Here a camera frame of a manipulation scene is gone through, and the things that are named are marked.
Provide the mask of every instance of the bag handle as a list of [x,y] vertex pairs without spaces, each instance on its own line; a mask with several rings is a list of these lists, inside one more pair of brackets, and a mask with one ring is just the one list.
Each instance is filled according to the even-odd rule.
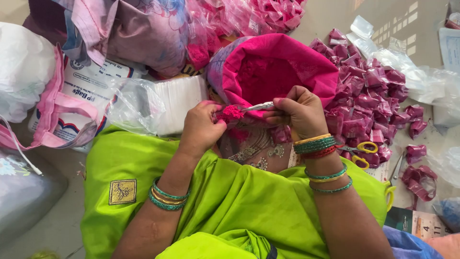
[[[46,84],[45,91],[41,95],[37,108],[41,111],[41,117],[34,133],[34,141],[30,147],[22,146],[17,141],[13,132],[0,124],[0,146],[16,149],[13,138],[17,141],[21,150],[29,150],[40,145],[53,148],[67,148],[83,146],[95,136],[99,125],[97,109],[80,99],[68,96],[61,92],[64,83],[63,54],[59,44],[54,48],[56,70],[52,79]],[[65,141],[53,134],[59,120],[60,113],[77,113],[91,119],[85,124],[77,137],[72,141]]]

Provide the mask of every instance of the gold embroidered patch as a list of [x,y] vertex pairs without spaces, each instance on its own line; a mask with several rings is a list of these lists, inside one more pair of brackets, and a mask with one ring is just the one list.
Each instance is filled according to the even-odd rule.
[[109,205],[125,204],[136,201],[136,179],[110,182]]

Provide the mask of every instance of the green fabric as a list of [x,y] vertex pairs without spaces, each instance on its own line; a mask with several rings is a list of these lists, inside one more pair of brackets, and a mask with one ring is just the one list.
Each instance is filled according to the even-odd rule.
[[[162,174],[178,147],[178,141],[167,140],[113,126],[95,138],[86,160],[85,215],[80,224],[86,258],[110,258],[147,199],[152,180]],[[385,186],[352,162],[343,162],[354,188],[383,226]],[[273,174],[206,152],[192,177],[174,241],[205,232],[260,259],[266,258],[270,243],[279,259],[329,258],[304,168]],[[109,205],[110,181],[125,179],[137,180],[136,201]]]
[[175,242],[155,257],[155,259],[177,258],[255,259],[256,257],[253,253],[243,250],[225,239],[208,233],[198,232]]

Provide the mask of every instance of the tiled floor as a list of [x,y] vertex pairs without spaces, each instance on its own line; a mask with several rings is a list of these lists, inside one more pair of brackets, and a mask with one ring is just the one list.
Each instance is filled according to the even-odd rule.
[[[0,0],[0,21],[21,24],[29,9],[26,0]],[[336,27],[348,32],[356,15],[363,16],[374,25],[376,34],[373,40],[387,46],[389,37],[406,40],[411,59],[416,65],[440,67],[442,65],[439,51],[437,30],[443,24],[447,11],[447,0],[308,0],[306,13],[301,25],[290,35],[304,44],[309,44],[315,37],[325,39],[328,32]],[[414,104],[407,100],[401,105]],[[425,120],[432,118],[431,106],[425,107]],[[21,140],[31,138],[27,131],[27,121],[16,125],[15,131]],[[394,168],[402,148],[408,144],[426,144],[435,152],[446,147],[460,146],[458,134],[460,128],[453,128],[446,136],[439,134],[430,120],[429,128],[416,141],[411,140],[404,130],[397,134],[395,144],[391,147],[394,155],[390,168]],[[37,249],[49,248],[57,251],[63,258],[82,245],[80,219],[83,215],[82,178],[76,175],[81,170],[79,162],[85,162],[85,155],[73,150],[53,150],[38,148],[35,150],[50,161],[69,180],[69,188],[50,212],[28,233],[13,241],[8,247],[0,248],[0,258],[19,259],[30,256]],[[446,196],[453,191],[442,179],[438,182],[438,196]],[[407,207],[412,195],[398,185],[395,205]],[[84,250],[78,251],[72,259],[84,258]]]

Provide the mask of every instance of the red thread bracelet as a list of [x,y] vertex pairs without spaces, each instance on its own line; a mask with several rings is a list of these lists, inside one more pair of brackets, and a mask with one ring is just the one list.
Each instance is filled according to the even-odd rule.
[[343,147],[343,146],[344,145],[334,145],[334,146],[331,146],[331,147],[328,147],[326,149],[316,151],[316,152],[313,152],[313,153],[301,154],[300,157],[302,159],[317,159],[317,158],[325,157],[325,156],[327,156],[329,154],[332,154],[337,148]]

